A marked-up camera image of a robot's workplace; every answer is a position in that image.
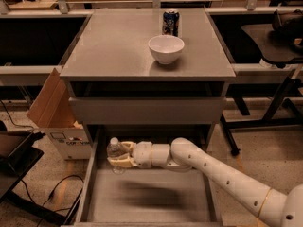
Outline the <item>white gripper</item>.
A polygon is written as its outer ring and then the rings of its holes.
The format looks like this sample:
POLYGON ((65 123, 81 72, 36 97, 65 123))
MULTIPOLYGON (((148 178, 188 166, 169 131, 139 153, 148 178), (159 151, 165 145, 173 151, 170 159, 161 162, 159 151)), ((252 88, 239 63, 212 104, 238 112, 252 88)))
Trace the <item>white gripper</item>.
POLYGON ((108 157, 107 160, 112 166, 122 168, 166 168, 171 156, 169 144, 154 144, 152 142, 140 142, 135 144, 132 141, 123 141, 122 146, 129 152, 132 152, 132 157, 129 154, 124 154, 120 157, 108 157))

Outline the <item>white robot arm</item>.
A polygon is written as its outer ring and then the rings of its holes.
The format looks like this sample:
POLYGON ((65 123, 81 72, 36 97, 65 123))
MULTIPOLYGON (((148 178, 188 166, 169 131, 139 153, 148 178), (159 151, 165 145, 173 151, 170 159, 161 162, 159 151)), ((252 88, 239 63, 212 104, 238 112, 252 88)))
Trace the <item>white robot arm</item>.
POLYGON ((302 184, 285 195, 215 159, 186 138, 154 144, 121 142, 114 137, 107 147, 107 160, 117 169, 155 166, 187 172, 195 168, 269 227, 303 227, 302 184))

